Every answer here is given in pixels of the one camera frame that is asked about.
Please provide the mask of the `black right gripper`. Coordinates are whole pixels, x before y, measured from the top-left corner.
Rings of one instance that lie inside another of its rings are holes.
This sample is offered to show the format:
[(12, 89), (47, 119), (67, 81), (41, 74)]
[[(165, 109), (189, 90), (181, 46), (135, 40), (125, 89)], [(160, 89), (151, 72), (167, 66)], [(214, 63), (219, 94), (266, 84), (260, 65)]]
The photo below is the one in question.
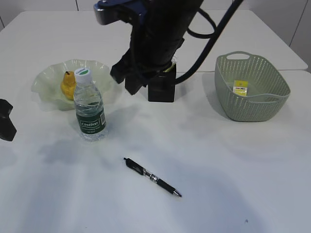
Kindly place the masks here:
[(136, 94), (149, 84), (150, 75), (164, 70), (195, 14), (200, 0), (132, 0), (121, 5), (124, 20), (132, 25), (130, 48), (112, 66), (110, 75), (125, 89)]

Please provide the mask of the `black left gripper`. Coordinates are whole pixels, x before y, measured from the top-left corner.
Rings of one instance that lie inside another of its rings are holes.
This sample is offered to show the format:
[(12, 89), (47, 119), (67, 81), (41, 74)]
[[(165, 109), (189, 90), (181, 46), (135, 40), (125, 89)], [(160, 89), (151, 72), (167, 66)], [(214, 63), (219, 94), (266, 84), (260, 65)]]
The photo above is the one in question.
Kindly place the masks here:
[(13, 106), (4, 99), (0, 100), (0, 138), (5, 141), (13, 141), (17, 130), (10, 120)]

